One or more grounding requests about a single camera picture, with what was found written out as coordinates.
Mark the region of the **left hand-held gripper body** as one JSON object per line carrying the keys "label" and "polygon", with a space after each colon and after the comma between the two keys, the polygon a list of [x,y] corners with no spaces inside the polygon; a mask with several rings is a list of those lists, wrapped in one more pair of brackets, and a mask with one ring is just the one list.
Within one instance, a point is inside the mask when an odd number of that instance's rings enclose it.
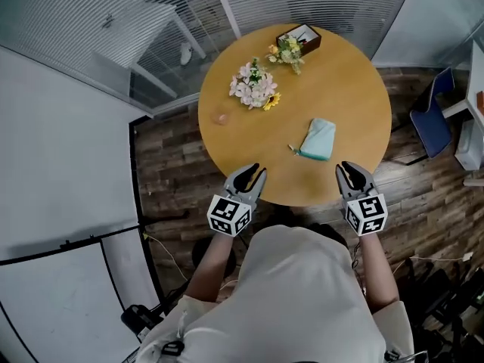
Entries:
{"label": "left hand-held gripper body", "polygon": [[252,197],[248,193],[215,194],[206,217],[212,230],[236,237],[252,220]]}

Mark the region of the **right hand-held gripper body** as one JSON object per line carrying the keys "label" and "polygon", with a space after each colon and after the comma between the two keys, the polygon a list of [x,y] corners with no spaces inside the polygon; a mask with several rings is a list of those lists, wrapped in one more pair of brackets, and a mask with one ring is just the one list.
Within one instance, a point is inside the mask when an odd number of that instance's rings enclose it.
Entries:
{"label": "right hand-held gripper body", "polygon": [[382,231],[387,217],[388,210],[383,194],[366,196],[346,203],[345,220],[359,237]]}

